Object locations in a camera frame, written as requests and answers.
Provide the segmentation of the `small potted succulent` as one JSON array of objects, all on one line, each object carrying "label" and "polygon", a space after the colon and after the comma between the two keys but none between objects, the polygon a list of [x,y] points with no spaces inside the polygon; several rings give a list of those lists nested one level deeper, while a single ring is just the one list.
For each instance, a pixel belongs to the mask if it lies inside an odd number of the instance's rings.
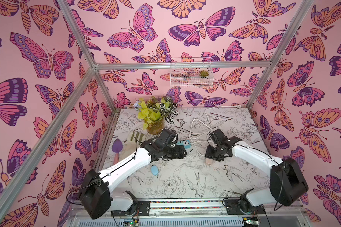
[{"label": "small potted succulent", "polygon": [[199,72],[200,77],[208,77],[209,76],[209,71],[208,70],[202,70]]}]

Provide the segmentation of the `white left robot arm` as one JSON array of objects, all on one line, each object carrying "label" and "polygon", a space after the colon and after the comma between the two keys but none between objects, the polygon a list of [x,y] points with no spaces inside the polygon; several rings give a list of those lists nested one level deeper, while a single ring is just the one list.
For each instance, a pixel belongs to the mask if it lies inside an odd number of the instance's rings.
[{"label": "white left robot arm", "polygon": [[130,191],[117,187],[140,168],[158,160],[183,159],[186,150],[177,144],[178,134],[168,128],[146,141],[135,142],[135,149],[124,160],[99,172],[89,171],[78,192],[78,199],[91,219],[108,211],[120,211],[126,216],[138,212],[138,199]]}]

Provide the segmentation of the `blue bluetooth headset case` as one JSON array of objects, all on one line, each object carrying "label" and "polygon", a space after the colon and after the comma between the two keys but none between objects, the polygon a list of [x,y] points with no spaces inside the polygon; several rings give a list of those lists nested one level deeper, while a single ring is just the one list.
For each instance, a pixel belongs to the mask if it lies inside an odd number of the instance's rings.
[{"label": "blue bluetooth headset case", "polygon": [[158,177],[159,176],[159,169],[156,165],[152,165],[151,166],[151,173],[155,176]]}]

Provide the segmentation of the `pink charger adapter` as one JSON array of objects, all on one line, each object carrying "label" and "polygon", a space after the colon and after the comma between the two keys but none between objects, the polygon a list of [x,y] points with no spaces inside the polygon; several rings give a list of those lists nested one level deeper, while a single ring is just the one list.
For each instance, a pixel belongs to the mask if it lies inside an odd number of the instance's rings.
[{"label": "pink charger adapter", "polygon": [[213,165],[213,162],[214,162],[212,159],[208,159],[208,158],[206,158],[205,161],[206,161],[206,164],[207,164],[208,166]]}]

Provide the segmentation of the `blue power strip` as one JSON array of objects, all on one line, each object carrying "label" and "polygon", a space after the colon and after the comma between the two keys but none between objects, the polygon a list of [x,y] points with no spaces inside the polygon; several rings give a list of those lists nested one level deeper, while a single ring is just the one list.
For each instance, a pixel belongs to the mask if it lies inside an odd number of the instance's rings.
[{"label": "blue power strip", "polygon": [[183,146],[187,152],[191,152],[193,150],[193,145],[189,140],[181,140],[176,143],[177,145]]}]

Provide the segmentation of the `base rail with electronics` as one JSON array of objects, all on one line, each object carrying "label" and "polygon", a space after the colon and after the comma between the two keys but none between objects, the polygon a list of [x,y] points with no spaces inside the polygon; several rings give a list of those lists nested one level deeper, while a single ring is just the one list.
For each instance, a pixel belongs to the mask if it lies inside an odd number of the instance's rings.
[{"label": "base rail with electronics", "polygon": [[134,215],[108,211],[91,219],[85,209],[73,210],[66,227],[309,227],[300,202],[275,211],[273,204],[243,214],[237,198],[145,199]]}]

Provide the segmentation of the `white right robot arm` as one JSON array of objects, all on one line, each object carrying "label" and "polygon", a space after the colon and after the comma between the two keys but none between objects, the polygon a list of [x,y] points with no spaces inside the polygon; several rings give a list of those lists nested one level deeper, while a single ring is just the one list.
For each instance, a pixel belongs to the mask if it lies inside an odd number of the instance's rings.
[{"label": "white right robot arm", "polygon": [[267,154],[238,137],[228,138],[220,129],[209,132],[206,138],[212,140],[213,144],[208,145],[205,158],[219,162],[227,157],[240,158],[269,177],[266,186],[248,190],[240,196],[238,208],[244,214],[269,203],[290,206],[308,192],[307,181],[294,159],[281,159]]}]

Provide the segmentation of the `glass vase with plants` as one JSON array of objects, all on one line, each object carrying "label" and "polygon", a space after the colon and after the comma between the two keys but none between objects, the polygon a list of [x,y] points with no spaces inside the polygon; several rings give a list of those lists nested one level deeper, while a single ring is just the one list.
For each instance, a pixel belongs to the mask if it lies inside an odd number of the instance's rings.
[{"label": "glass vase with plants", "polygon": [[174,117],[179,114],[178,103],[170,96],[151,97],[148,101],[136,100],[133,104],[138,112],[138,119],[143,121],[143,130],[151,135],[158,135],[165,128],[165,123],[174,124]]}]

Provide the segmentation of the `aluminium frame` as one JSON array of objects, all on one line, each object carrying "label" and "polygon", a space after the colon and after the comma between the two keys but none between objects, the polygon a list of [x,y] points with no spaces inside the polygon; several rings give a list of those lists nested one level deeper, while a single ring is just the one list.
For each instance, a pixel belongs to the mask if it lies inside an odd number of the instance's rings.
[{"label": "aluminium frame", "polygon": [[84,90],[85,85],[89,82],[91,78],[95,78],[100,85],[102,92],[106,100],[111,103],[111,98],[109,92],[103,83],[103,80],[99,74],[100,70],[110,70],[110,69],[171,69],[175,68],[201,68],[203,66],[208,66],[209,68],[233,68],[233,67],[250,67],[250,66],[261,66],[266,70],[262,76],[261,81],[266,82],[268,76],[271,75],[272,69],[276,66],[277,61],[280,59],[281,55],[284,53],[285,48],[288,46],[293,35],[297,31],[297,28],[302,23],[304,17],[308,13],[310,7],[314,4],[314,1],[302,1],[298,10],[296,11],[288,30],[281,42],[279,43],[276,51],[274,52],[270,61],[218,61],[218,62],[176,62],[171,63],[117,63],[117,64],[97,64],[89,49],[86,47],[84,39],[82,38],[77,24],[75,22],[74,16],[72,15],[71,9],[66,1],[59,1],[62,13],[65,15],[67,22],[69,23],[75,37],[78,41],[79,47],[82,48],[83,54],[86,61],[90,65],[90,69],[86,72],[84,79],[80,81],[76,87],[73,95],[64,105],[64,108],[60,111],[59,115],[54,119],[54,121],[49,125],[49,128],[45,132],[44,136],[39,139],[32,149],[32,152],[28,156],[28,159],[23,165],[23,168],[14,176],[14,179],[8,187],[4,190],[3,194],[0,196],[0,223],[3,217],[8,213],[8,210],[12,206],[14,200],[24,187],[27,179],[30,177],[34,168],[38,165],[40,159],[44,155],[46,148],[49,146],[50,142],[54,138],[54,135],[58,132],[68,115],[70,114],[75,103],[79,100],[81,93]]}]

